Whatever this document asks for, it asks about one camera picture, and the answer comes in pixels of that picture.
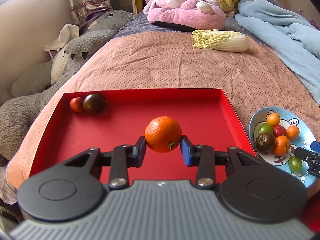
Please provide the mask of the red shallow tray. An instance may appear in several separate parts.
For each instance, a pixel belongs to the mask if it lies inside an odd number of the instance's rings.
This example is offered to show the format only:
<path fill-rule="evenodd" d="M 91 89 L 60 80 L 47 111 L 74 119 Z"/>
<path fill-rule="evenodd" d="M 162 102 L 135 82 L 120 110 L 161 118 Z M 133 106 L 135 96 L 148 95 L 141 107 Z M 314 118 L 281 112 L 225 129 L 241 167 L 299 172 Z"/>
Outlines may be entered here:
<path fill-rule="evenodd" d="M 254 153 L 223 90 L 105 90 L 100 92 L 106 101 L 100 112 L 90 115 L 72 111 L 71 99 L 86 95 L 86 92 L 65 93 L 59 98 L 37 147 L 31 175 L 91 147 L 108 152 L 119 145 L 133 145 L 148 123 L 159 116 L 175 119 L 193 144 L 209 145 L 217 151 L 236 146 Z"/>

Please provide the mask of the dark purple tomato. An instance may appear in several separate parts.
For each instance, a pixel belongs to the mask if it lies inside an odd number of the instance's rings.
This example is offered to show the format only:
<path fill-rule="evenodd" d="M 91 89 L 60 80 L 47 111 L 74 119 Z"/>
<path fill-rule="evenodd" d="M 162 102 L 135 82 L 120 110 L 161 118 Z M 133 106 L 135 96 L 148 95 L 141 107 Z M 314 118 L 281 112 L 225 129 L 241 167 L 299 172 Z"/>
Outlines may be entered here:
<path fill-rule="evenodd" d="M 274 143 L 275 137 L 271 132 L 260 133 L 255 140 L 255 146 L 259 152 L 270 151 Z"/>
<path fill-rule="evenodd" d="M 105 104 L 104 99 L 97 93 L 86 96 L 83 100 L 82 107 L 87 113 L 98 113 Z"/>

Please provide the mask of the small red tomato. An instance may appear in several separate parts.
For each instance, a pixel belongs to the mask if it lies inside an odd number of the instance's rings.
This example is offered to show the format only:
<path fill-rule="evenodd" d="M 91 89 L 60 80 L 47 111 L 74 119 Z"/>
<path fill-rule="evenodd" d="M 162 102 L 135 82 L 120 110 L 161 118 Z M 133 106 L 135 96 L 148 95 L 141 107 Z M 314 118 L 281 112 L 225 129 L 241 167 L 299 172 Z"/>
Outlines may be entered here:
<path fill-rule="evenodd" d="M 76 113 L 81 113 L 84 110 L 82 106 L 83 101 L 81 97 L 72 98 L 69 103 L 70 109 Z"/>

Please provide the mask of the napa cabbage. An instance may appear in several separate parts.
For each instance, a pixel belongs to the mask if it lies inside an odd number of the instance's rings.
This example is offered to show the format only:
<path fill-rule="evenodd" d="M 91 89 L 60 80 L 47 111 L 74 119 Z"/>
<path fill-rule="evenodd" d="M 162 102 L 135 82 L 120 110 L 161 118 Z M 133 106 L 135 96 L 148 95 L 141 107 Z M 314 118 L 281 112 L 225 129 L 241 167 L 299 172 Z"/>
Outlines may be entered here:
<path fill-rule="evenodd" d="M 248 49 L 248 38 L 237 31 L 195 30 L 193 47 L 241 53 Z"/>

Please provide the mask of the green tomato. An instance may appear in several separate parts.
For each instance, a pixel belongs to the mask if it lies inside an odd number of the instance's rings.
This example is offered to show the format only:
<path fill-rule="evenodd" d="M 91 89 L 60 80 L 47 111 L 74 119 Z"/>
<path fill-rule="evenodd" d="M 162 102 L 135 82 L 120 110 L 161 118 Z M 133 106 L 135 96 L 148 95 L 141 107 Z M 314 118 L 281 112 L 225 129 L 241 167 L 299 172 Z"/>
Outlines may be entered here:
<path fill-rule="evenodd" d="M 295 156 L 292 156 L 289 159 L 289 169 L 291 172 L 300 172 L 302 170 L 302 160 Z"/>
<path fill-rule="evenodd" d="M 273 127 L 269 125 L 268 123 L 263 123 L 258 128 L 258 134 L 261 133 L 273 133 Z"/>

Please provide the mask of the light blue blanket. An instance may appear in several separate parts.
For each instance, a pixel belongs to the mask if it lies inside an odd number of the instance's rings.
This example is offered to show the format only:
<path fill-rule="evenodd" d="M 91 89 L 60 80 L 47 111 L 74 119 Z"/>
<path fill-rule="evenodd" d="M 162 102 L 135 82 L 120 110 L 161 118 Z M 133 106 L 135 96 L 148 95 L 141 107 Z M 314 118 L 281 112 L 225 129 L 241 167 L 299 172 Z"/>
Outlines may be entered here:
<path fill-rule="evenodd" d="M 276 0 L 240 0 L 236 22 L 278 55 L 319 103 L 319 30 Z"/>

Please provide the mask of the pink dotted bedspread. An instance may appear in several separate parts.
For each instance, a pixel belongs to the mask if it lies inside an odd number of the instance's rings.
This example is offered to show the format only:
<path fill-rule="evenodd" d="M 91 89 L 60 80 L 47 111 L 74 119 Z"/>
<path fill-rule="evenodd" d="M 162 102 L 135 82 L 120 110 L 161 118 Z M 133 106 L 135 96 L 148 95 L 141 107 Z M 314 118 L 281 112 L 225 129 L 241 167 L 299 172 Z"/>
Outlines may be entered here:
<path fill-rule="evenodd" d="M 46 124 L 64 93 L 137 88 L 221 88 L 244 127 L 256 110 L 278 106 L 319 136 L 319 105 L 271 48 L 250 38 L 243 53 L 198 49 L 190 33 L 150 25 L 138 15 L 89 59 L 69 62 L 44 101 L 33 95 L 6 102 L 15 114 L 9 127 L 18 136 L 1 146 L 13 150 L 9 183 L 19 187 L 29 177 Z"/>

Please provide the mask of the white tote bag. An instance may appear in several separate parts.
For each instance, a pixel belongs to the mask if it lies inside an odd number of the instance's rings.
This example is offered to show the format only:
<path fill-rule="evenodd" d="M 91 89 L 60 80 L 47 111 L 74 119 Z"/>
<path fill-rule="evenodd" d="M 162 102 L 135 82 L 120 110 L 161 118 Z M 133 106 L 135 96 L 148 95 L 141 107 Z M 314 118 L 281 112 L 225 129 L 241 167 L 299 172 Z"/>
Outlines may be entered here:
<path fill-rule="evenodd" d="M 73 24 L 66 24 L 60 30 L 60 33 L 55 40 L 43 46 L 43 51 L 48 54 L 52 60 L 69 41 L 77 37 L 79 37 L 79 27 Z"/>

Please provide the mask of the blue cartoon tiger plate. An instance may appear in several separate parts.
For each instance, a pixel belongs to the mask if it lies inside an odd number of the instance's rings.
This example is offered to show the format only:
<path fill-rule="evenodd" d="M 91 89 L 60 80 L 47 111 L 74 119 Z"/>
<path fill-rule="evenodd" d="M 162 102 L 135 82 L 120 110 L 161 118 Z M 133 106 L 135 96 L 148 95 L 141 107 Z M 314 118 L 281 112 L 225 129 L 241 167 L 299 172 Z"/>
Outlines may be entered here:
<path fill-rule="evenodd" d="M 319 182 L 308 171 L 308 162 L 295 156 L 296 148 L 309 151 L 316 140 L 311 129 L 295 114 L 279 107 L 256 111 L 249 123 L 249 138 L 257 157 L 263 161 L 294 176 L 308 189 Z"/>

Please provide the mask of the small yellow-orange mandarin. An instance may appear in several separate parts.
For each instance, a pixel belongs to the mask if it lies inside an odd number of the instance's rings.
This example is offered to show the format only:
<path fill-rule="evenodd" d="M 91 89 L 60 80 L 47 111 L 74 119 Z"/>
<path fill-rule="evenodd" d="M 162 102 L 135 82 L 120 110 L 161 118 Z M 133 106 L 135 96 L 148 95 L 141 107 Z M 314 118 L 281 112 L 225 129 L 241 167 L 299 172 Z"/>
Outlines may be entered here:
<path fill-rule="evenodd" d="M 266 117 L 266 122 L 271 126 L 277 126 L 280 123 L 280 116 L 278 113 L 270 113 L 267 117 Z"/>

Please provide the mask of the dark purple tomato back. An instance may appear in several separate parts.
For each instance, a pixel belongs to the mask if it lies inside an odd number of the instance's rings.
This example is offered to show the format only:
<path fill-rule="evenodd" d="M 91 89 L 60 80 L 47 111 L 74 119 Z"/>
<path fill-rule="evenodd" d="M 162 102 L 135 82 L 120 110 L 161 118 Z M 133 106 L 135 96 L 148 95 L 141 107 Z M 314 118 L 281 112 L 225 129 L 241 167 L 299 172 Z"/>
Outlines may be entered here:
<path fill-rule="evenodd" d="M 87 113 L 98 113 L 105 104 L 104 99 L 97 93 L 86 96 L 83 100 L 82 107 Z"/>

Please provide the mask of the pink plush bunny pillow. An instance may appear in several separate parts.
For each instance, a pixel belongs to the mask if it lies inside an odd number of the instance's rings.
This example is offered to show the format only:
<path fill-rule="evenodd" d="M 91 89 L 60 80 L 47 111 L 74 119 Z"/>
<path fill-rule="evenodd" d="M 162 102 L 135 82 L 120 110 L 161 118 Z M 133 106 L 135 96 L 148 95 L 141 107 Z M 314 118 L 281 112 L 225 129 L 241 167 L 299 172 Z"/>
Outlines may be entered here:
<path fill-rule="evenodd" d="M 217 0 L 149 0 L 143 13 L 151 24 L 183 31 L 221 30 L 226 22 Z"/>

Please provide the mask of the grey shark plush toy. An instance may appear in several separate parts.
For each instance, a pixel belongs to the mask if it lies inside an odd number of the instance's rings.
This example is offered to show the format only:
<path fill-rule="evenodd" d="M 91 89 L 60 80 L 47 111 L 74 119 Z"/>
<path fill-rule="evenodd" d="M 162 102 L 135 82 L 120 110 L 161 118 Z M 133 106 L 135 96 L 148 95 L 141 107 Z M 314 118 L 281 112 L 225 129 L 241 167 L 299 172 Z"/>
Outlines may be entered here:
<path fill-rule="evenodd" d="M 110 10 L 95 19 L 83 34 L 69 41 L 52 61 L 32 67 L 1 90 L 1 157 L 11 160 L 29 128 L 54 94 L 134 15 Z"/>

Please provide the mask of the large orange mandarin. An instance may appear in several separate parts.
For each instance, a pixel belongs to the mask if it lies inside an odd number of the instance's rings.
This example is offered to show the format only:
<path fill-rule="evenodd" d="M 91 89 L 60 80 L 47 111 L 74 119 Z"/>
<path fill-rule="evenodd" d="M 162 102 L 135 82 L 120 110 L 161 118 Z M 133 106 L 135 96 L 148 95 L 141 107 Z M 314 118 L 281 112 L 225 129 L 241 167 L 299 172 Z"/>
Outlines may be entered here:
<path fill-rule="evenodd" d="M 150 149 L 158 153 L 167 153 L 180 144 L 182 129 L 173 118 L 159 116 L 146 126 L 144 137 Z"/>

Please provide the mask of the wrinkled red fruit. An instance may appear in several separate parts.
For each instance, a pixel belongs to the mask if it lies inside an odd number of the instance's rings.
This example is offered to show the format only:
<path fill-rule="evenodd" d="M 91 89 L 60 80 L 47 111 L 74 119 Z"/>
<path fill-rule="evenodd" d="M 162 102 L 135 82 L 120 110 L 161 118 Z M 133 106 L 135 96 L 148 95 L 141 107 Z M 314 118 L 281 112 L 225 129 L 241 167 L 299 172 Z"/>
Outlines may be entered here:
<path fill-rule="evenodd" d="M 277 125 L 273 127 L 273 135 L 275 138 L 279 137 L 279 136 L 286 136 L 286 129 L 281 126 L 281 125 Z"/>

